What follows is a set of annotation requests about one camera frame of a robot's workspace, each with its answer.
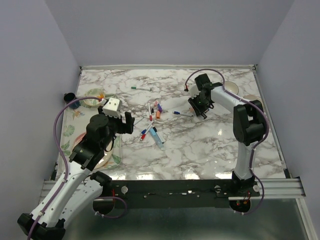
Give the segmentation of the purple highlighter cap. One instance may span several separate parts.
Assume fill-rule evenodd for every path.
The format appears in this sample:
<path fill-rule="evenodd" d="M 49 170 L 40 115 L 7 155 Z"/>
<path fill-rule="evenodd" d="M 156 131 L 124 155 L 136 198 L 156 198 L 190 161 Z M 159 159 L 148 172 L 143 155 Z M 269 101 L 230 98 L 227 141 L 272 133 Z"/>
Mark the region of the purple highlighter cap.
<path fill-rule="evenodd" d="M 161 105 L 158 103 L 157 104 L 157 110 L 161 113 L 163 110 L 162 110 L 162 107 L 161 107 Z"/>

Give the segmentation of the orange highlighter cap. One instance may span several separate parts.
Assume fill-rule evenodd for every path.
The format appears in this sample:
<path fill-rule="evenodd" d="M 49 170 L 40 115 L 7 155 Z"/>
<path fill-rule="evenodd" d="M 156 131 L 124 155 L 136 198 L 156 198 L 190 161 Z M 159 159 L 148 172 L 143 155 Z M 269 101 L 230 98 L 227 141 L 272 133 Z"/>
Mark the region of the orange highlighter cap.
<path fill-rule="evenodd" d="M 161 112 L 157 111 L 155 116 L 156 116 L 157 119 L 160 119 L 161 118 Z"/>

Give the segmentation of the floral plastic tray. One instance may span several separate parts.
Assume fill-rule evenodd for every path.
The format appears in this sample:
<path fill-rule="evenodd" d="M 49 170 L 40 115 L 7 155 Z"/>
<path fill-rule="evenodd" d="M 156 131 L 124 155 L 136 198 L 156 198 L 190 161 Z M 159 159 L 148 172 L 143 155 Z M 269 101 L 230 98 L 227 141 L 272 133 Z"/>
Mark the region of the floral plastic tray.
<path fill-rule="evenodd" d="M 104 99 L 117 98 L 113 94 L 105 94 Z M 63 114 L 62 121 L 62 134 L 60 139 L 60 148 L 66 160 L 69 162 L 70 157 L 73 154 L 73 150 L 79 151 L 77 145 L 84 145 L 84 141 L 88 140 L 89 144 L 97 144 L 99 142 L 98 137 L 102 135 L 99 132 L 94 132 L 97 127 L 94 127 L 97 122 L 92 122 L 92 117 L 98 115 L 98 107 L 85 107 L 84 99 L 79 101 L 80 107 L 77 109 L 67 108 Z M 80 134 L 85 133 L 84 137 L 74 148 L 72 148 L 74 140 Z M 115 140 L 112 140 L 112 154 L 107 164 L 99 169 L 111 169 L 118 166 L 122 160 L 121 154 L 121 136 L 118 135 Z"/>

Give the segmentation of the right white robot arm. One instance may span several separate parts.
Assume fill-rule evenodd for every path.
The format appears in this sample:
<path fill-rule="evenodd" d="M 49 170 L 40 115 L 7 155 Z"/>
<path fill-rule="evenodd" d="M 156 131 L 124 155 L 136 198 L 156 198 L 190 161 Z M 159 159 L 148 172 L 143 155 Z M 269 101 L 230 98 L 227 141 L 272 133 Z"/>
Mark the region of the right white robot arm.
<path fill-rule="evenodd" d="M 204 73 L 195 78 L 195 84 L 191 87 L 186 82 L 184 90 L 189 93 L 188 103 L 198 117 L 206 119 L 206 112 L 213 109 L 215 103 L 232 113 L 232 130 L 238 142 L 238 154 L 230 191 L 241 196 L 257 179 L 253 171 L 256 149 L 268 137 L 270 126 L 260 101 L 249 101 L 228 91 L 225 78 L 221 78 L 222 82 L 213 83 Z"/>

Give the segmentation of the dark blue metal cup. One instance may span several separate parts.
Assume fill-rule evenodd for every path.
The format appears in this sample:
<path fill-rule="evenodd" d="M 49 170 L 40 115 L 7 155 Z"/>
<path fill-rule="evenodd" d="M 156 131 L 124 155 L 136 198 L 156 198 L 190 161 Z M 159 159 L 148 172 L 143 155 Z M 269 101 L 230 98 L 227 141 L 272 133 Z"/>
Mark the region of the dark blue metal cup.
<path fill-rule="evenodd" d="M 70 102 L 72 102 L 72 101 L 74 101 L 76 99 L 77 99 L 76 95 L 74 93 L 72 93 L 72 92 L 65 93 L 64 96 L 63 96 L 63 100 L 64 100 L 64 102 L 66 104 L 69 104 Z M 73 110 L 78 109 L 79 107 L 80 107 L 80 102 L 79 101 L 76 101 L 76 102 L 72 103 L 69 106 L 69 108 L 73 109 Z"/>

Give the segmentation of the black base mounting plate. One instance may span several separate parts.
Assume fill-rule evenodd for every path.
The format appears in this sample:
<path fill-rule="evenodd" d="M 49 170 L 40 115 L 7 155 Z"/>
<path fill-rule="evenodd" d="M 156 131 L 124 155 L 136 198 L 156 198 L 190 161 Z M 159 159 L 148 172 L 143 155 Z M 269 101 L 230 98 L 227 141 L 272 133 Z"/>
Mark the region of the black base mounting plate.
<path fill-rule="evenodd" d="M 232 179 L 113 180 L 100 197 L 119 197 L 129 209 L 228 208 L 230 199 L 258 197 L 257 183 L 240 186 Z"/>

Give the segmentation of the black capped marker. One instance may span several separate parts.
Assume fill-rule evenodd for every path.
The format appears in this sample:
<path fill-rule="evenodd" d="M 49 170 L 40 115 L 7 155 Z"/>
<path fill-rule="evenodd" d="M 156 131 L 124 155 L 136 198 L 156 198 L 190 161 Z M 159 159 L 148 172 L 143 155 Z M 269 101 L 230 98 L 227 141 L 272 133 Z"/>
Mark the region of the black capped marker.
<path fill-rule="evenodd" d="M 162 142 L 162 144 L 164 144 L 165 140 L 163 139 L 163 137 L 161 136 L 161 134 L 158 132 L 157 128 L 154 126 L 153 130 L 155 131 L 155 133 L 157 134 L 157 136 L 159 137 L 160 141 Z"/>

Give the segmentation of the pink ceramic plate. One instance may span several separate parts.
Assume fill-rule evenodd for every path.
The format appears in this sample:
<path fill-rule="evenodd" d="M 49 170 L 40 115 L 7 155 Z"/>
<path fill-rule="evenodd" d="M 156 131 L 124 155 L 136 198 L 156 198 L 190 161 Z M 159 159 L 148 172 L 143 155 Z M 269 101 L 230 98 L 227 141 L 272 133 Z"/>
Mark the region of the pink ceramic plate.
<path fill-rule="evenodd" d="M 83 137 L 85 136 L 85 132 L 81 133 L 79 136 L 77 136 L 73 142 L 72 149 L 81 142 Z M 112 142 L 109 143 L 109 145 L 106 148 L 107 151 L 104 151 L 104 157 L 98 162 L 98 164 L 95 166 L 94 170 L 100 169 L 103 166 L 107 164 L 107 162 L 110 160 L 113 150 L 112 150 Z"/>

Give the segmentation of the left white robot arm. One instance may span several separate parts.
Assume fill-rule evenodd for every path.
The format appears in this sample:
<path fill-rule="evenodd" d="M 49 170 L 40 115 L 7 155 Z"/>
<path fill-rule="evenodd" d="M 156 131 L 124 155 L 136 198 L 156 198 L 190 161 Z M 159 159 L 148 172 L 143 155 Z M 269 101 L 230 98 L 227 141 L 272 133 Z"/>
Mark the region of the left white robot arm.
<path fill-rule="evenodd" d="M 65 161 L 64 173 L 31 213 L 18 218 L 29 240 L 61 240 L 77 214 L 95 198 L 110 194 L 112 179 L 93 170 L 117 134 L 133 133 L 135 119 L 129 112 L 124 115 L 125 121 L 103 113 L 90 118 L 86 134 Z"/>

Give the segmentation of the light blue highlighter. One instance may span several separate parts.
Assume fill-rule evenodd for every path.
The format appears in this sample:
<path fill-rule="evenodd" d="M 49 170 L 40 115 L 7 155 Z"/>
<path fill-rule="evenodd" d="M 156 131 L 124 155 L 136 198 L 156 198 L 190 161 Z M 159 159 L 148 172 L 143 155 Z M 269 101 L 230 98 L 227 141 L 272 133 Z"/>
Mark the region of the light blue highlighter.
<path fill-rule="evenodd" d="M 161 141 L 161 139 L 159 138 L 157 132 L 155 131 L 154 127 L 151 127 L 150 130 L 149 130 L 152 138 L 154 139 L 156 145 L 160 148 L 160 149 L 163 149 L 164 148 L 164 144 L 163 142 Z"/>

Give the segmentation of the aluminium frame rail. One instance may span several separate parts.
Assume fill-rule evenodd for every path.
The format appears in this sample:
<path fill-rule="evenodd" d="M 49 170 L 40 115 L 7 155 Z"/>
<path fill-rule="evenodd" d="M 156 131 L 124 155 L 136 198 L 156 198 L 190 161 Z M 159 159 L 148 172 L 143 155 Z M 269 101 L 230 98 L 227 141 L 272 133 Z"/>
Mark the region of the aluminium frame rail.
<path fill-rule="evenodd" d="M 300 199 L 306 196 L 300 178 L 266 178 L 261 182 L 265 199 Z"/>

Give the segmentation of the white ceramic bowl blue rim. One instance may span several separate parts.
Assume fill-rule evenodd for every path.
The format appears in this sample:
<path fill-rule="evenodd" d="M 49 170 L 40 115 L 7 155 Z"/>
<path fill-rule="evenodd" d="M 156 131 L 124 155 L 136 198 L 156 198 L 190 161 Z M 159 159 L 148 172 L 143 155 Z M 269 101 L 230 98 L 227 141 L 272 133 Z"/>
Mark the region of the white ceramic bowl blue rim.
<path fill-rule="evenodd" d="M 224 87 L 227 91 L 237 95 L 239 93 L 239 87 L 237 84 L 231 81 L 225 81 Z"/>

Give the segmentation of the floral ceramic bowl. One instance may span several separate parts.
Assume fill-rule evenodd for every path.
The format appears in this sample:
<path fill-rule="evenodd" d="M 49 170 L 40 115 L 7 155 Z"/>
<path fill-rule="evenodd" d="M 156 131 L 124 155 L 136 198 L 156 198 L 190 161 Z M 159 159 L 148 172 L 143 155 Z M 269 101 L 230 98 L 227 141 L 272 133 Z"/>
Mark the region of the floral ceramic bowl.
<path fill-rule="evenodd" d="M 100 88 L 92 88 L 88 90 L 84 95 L 84 97 L 96 97 L 96 98 L 104 98 L 105 97 L 105 92 L 100 89 Z M 83 100 L 83 105 L 87 108 L 95 108 L 99 107 L 101 102 L 97 99 L 85 99 Z"/>

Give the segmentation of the green capped marker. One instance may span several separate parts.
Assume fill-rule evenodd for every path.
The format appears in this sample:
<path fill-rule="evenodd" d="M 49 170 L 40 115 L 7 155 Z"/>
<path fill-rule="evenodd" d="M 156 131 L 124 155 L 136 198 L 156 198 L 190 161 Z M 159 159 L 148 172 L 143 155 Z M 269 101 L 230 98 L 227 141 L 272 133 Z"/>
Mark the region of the green capped marker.
<path fill-rule="evenodd" d="M 136 86 L 132 86 L 131 89 L 132 90 L 139 90 L 139 91 L 148 91 L 148 92 L 153 91 L 151 88 L 143 88 L 143 87 L 136 87 Z"/>

